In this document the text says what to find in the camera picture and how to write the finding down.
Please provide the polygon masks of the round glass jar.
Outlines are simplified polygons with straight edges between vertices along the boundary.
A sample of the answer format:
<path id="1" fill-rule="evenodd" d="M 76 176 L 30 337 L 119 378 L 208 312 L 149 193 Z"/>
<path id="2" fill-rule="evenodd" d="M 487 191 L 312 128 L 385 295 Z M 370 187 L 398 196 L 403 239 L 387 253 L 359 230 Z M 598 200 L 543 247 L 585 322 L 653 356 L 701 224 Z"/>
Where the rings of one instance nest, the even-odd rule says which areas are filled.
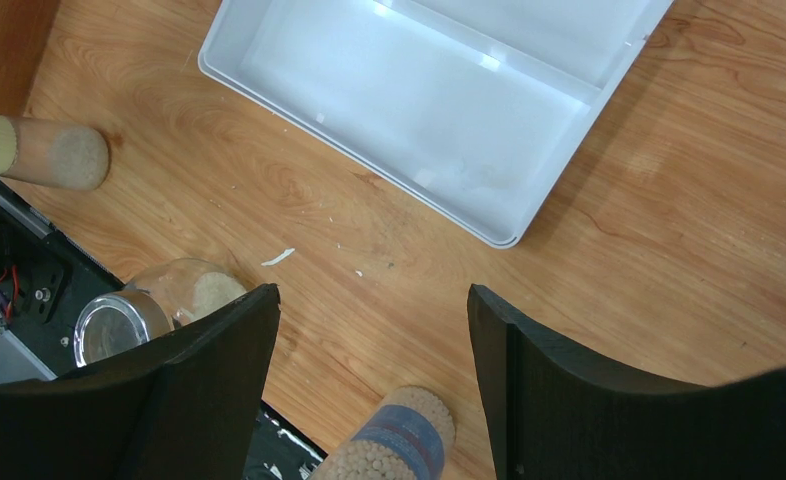
<path id="1" fill-rule="evenodd" d="M 180 329 L 247 292 L 227 269 L 197 258 L 149 267 L 122 289 L 88 302 L 73 332 L 77 367 L 84 367 Z"/>

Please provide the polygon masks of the wooden compartment organizer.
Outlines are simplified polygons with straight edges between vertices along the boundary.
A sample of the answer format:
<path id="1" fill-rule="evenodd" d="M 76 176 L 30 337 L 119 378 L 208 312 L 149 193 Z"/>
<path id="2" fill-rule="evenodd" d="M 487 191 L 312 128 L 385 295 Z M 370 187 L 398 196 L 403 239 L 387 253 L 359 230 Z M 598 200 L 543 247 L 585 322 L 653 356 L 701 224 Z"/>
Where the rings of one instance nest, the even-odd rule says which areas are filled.
<path id="1" fill-rule="evenodd" d="M 0 0 L 0 115 L 24 112 L 59 6 Z"/>

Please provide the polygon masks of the white divided tray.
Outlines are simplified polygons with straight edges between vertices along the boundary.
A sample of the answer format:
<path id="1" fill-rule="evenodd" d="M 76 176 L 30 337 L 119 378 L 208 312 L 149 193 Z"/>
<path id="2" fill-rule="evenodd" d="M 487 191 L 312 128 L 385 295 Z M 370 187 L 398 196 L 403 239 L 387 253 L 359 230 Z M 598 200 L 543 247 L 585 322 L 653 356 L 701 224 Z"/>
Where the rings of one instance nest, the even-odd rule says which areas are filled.
<path id="1" fill-rule="evenodd" d="M 519 242 L 666 1 L 224 1 L 208 77 L 486 244 Z"/>

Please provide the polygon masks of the silver lid peppercorn bottle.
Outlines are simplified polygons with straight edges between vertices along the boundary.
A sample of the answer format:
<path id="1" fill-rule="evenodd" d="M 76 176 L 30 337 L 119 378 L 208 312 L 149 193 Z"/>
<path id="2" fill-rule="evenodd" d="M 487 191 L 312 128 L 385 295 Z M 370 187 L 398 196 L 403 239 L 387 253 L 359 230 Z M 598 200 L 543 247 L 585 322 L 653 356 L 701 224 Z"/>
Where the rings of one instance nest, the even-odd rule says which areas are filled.
<path id="1" fill-rule="evenodd" d="M 311 474 L 313 479 L 442 477 L 456 437 L 451 411 L 432 391 L 404 386 Z"/>

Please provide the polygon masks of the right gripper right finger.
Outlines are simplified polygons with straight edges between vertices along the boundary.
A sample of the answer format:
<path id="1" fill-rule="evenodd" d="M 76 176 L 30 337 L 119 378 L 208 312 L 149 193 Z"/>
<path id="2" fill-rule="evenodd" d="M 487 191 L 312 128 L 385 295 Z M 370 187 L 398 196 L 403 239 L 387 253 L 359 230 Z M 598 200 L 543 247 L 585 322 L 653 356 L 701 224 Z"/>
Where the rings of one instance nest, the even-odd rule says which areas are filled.
<path id="1" fill-rule="evenodd" d="M 467 314 L 500 479 L 786 479 L 786 367 L 708 387 L 602 355 L 482 285 Z"/>

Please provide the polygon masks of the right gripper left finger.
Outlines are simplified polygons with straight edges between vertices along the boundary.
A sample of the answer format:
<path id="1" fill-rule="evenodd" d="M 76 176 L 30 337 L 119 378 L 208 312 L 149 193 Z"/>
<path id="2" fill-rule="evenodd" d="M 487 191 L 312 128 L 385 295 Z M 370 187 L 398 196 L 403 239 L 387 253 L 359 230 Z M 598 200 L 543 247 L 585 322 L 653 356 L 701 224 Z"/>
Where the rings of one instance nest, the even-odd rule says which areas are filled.
<path id="1" fill-rule="evenodd" d="M 0 384 L 0 479 L 239 479 L 280 320 L 264 284 L 51 381 Z"/>

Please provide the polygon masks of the yellow lid spice bottle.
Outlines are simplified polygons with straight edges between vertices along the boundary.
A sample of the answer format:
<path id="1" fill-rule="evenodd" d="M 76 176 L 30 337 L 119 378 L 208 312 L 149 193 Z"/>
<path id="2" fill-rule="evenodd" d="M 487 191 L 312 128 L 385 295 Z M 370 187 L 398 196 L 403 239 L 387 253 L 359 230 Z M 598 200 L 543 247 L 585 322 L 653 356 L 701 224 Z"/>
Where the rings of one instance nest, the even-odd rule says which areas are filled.
<path id="1" fill-rule="evenodd" d="M 102 184 L 109 169 L 109 147 L 94 128 L 0 115 L 0 177 L 90 191 Z"/>

